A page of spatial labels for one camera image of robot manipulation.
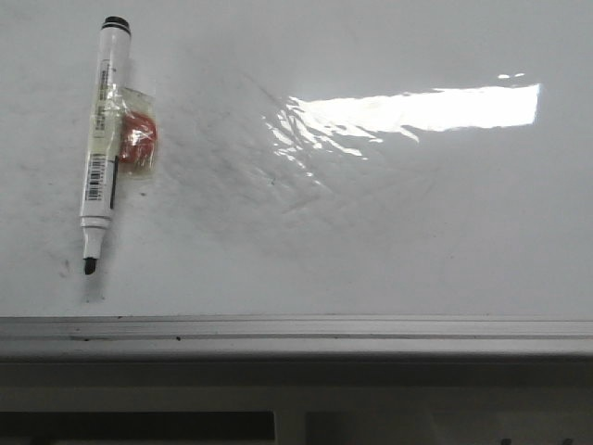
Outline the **white whiteboard with aluminium frame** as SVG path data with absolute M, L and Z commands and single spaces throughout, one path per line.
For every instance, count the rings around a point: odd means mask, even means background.
M 98 34 L 154 170 L 78 220 Z M 6 362 L 592 354 L 588 1 L 5 1 Z

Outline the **red magnet in clear tape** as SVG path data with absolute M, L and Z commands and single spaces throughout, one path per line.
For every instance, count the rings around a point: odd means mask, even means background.
M 153 96 L 117 85 L 113 94 L 117 116 L 116 177 L 145 178 L 152 174 L 158 152 L 158 124 Z

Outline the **white black whiteboard marker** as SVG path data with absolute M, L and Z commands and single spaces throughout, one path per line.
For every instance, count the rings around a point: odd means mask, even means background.
M 131 40 L 126 19 L 105 18 L 99 33 L 80 212 L 86 275 L 96 271 L 114 211 L 124 114 L 122 90 L 128 78 Z

